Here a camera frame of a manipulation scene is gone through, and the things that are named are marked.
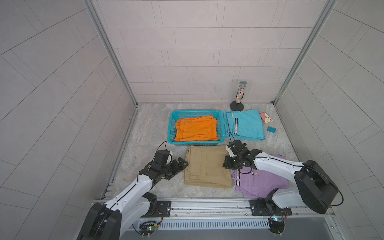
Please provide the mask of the khaki pants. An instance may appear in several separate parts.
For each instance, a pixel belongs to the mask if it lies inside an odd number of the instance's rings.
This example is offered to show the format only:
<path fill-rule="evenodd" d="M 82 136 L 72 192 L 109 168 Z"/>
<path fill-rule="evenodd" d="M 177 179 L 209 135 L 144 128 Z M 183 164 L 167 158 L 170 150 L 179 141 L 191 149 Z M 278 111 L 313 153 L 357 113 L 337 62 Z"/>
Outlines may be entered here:
<path fill-rule="evenodd" d="M 186 153 L 189 165 L 184 170 L 184 183 L 207 188 L 232 188 L 231 172 L 223 166 L 227 155 L 225 145 L 190 146 Z"/>

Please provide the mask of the purple striped pants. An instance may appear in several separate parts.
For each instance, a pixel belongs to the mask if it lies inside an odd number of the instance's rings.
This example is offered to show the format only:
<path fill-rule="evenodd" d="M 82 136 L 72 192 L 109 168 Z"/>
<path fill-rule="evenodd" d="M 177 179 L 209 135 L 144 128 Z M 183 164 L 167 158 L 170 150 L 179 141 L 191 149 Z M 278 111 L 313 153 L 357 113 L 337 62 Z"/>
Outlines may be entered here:
<path fill-rule="evenodd" d="M 275 189 L 288 189 L 290 181 L 271 172 L 243 167 L 232 170 L 232 180 L 237 192 L 245 198 L 266 198 Z"/>

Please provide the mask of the teal striped pants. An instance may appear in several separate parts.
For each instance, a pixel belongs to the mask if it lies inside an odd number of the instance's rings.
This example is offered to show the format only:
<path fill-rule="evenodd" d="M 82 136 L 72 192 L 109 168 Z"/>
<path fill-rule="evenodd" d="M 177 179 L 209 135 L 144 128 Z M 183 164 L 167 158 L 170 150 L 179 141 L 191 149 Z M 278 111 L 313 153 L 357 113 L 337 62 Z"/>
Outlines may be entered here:
<path fill-rule="evenodd" d="M 224 137 L 232 134 L 235 139 L 248 141 L 265 140 L 264 123 L 258 110 L 220 111 L 224 126 Z"/>

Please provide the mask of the orange pants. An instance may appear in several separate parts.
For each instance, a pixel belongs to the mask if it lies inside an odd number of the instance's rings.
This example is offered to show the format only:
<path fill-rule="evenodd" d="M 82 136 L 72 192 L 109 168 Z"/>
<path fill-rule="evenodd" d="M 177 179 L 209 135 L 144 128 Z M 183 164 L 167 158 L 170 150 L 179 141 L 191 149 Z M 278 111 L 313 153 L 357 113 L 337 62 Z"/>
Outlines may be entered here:
<path fill-rule="evenodd" d="M 175 124 L 177 133 L 174 141 L 218 141 L 217 125 L 217 119 L 213 116 L 179 119 Z"/>

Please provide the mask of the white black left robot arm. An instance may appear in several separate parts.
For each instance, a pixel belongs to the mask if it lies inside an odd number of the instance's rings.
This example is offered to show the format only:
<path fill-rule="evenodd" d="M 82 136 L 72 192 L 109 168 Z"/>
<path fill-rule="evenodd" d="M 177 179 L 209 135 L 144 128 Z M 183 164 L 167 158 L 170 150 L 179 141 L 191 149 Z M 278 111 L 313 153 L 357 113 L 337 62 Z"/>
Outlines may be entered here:
<path fill-rule="evenodd" d="M 157 196 L 150 190 L 160 180 L 170 180 L 187 168 L 183 158 L 173 159 L 168 150 L 158 150 L 152 161 L 120 194 L 104 204 L 92 205 L 78 233 L 78 240 L 119 240 L 140 217 L 153 215 Z"/>

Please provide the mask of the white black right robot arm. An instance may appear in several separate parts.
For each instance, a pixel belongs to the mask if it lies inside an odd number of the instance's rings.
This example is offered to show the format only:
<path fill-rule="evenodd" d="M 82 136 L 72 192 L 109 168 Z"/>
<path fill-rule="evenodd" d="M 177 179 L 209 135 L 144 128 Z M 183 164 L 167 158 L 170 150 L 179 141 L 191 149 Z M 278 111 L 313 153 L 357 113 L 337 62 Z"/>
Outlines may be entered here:
<path fill-rule="evenodd" d="M 262 206 L 270 215 L 292 207 L 308 207 L 318 214 L 325 214 L 340 193 L 336 184 L 315 161 L 293 162 L 258 149 L 250 151 L 240 140 L 230 142 L 226 150 L 229 153 L 223 164 L 226 169 L 240 172 L 246 167 L 266 171 L 294 183 L 288 189 L 273 189 L 263 199 Z"/>

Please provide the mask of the small teal block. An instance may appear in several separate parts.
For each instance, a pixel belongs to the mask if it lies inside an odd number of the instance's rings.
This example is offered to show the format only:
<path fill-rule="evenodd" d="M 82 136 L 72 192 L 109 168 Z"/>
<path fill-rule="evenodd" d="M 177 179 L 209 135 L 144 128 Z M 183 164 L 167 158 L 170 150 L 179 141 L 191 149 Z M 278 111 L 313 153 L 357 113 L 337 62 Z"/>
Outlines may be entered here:
<path fill-rule="evenodd" d="M 271 133 L 275 133 L 275 132 L 276 132 L 276 128 L 268 127 L 268 128 L 267 128 L 267 131 L 268 131 L 268 132 L 271 132 Z"/>

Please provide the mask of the red yellow small box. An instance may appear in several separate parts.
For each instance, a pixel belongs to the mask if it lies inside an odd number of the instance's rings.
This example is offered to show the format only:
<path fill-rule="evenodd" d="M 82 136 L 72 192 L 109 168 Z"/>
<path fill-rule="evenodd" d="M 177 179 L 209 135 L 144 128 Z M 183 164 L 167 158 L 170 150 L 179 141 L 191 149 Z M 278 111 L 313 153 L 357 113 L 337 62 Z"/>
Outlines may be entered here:
<path fill-rule="evenodd" d="M 266 112 L 260 113 L 260 116 L 264 124 L 268 124 L 273 121 L 272 118 Z"/>

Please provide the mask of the glitter microphone on stand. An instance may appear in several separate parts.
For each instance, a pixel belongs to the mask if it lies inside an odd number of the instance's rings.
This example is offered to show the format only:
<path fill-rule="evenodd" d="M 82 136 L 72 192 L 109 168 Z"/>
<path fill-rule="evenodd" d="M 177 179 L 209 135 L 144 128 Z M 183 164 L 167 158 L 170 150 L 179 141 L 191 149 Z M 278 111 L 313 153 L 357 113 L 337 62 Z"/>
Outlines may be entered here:
<path fill-rule="evenodd" d="M 244 110 L 244 104 L 242 103 L 242 99 L 244 97 L 244 91 L 247 87 L 248 83 L 246 81 L 240 81 L 239 82 L 239 88 L 236 94 L 236 100 L 231 102 L 230 108 L 232 111 L 243 111 Z"/>

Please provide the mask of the left circuit board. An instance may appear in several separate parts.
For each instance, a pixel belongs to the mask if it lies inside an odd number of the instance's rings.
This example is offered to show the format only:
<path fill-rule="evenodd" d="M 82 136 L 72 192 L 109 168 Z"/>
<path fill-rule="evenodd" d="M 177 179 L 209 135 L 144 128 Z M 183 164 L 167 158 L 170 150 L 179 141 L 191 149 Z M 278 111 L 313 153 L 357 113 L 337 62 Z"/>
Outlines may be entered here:
<path fill-rule="evenodd" d="M 148 238 L 158 230 L 160 223 L 157 221 L 147 221 L 139 225 L 139 233 L 142 237 Z"/>

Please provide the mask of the circuit board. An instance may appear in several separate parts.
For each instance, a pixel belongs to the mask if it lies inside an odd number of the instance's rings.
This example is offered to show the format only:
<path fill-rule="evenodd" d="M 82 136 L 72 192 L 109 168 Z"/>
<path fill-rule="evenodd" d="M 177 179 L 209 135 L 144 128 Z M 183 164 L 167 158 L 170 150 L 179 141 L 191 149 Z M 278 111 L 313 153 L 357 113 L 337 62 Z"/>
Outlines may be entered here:
<path fill-rule="evenodd" d="M 139 233 L 142 237 L 148 238 L 158 230 L 160 223 L 157 221 L 147 221 L 139 225 Z"/>
<path fill-rule="evenodd" d="M 269 231 L 276 235 L 281 235 L 285 230 L 284 220 L 279 220 L 277 218 L 268 219 Z"/>

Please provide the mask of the right circuit board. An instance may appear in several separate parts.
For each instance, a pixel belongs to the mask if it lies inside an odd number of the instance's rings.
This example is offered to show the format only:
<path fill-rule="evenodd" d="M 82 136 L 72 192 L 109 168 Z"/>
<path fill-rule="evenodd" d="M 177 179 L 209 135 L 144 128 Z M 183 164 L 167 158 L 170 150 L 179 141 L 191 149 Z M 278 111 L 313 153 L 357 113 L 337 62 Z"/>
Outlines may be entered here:
<path fill-rule="evenodd" d="M 269 231 L 276 235 L 281 235 L 285 230 L 284 220 L 279 220 L 277 218 L 268 219 Z"/>

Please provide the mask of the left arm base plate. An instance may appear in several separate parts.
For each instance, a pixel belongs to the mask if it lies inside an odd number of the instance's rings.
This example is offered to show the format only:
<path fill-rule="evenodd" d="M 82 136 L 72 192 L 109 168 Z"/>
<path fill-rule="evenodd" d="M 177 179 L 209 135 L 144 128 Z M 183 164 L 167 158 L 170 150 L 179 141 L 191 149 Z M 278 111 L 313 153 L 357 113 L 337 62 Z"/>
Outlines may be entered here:
<path fill-rule="evenodd" d="M 156 206 L 150 205 L 149 211 L 142 218 L 168 218 L 171 214 L 171 201 L 157 201 Z"/>

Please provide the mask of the aluminium mounting rail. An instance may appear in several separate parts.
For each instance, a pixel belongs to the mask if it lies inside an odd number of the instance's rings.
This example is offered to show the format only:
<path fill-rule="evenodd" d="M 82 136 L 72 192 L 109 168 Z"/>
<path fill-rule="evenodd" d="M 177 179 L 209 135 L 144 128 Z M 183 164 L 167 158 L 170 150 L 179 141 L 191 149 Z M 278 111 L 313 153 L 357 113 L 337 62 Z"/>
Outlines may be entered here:
<path fill-rule="evenodd" d="M 163 221 L 182 221 L 182 220 L 200 220 L 200 219 L 221 219 L 234 221 L 235 219 L 251 219 L 270 217 L 252 216 L 249 200 L 245 198 L 218 198 L 218 199 L 193 199 L 193 198 L 170 198 L 158 199 L 158 201 L 171 201 L 171 214 L 168 218 L 142 218 L 148 211 L 149 203 L 145 198 L 140 198 L 132 207 L 128 208 L 128 213 L 123 214 L 122 223 L 131 224 L 144 220 Z M 325 214 L 318 214 L 306 207 L 291 207 L 292 215 L 288 217 L 276 216 L 279 218 L 327 218 L 334 216 L 334 211 L 328 209 Z"/>

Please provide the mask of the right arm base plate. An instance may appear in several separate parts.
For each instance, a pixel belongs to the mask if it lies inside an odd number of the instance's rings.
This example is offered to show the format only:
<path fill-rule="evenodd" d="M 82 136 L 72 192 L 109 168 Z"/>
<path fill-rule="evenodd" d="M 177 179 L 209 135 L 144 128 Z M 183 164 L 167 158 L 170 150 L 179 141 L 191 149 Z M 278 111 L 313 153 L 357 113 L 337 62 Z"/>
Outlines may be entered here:
<path fill-rule="evenodd" d="M 252 216 L 283 216 L 288 217 L 292 215 L 290 208 L 281 209 L 274 202 L 266 201 L 263 198 L 249 200 Z"/>

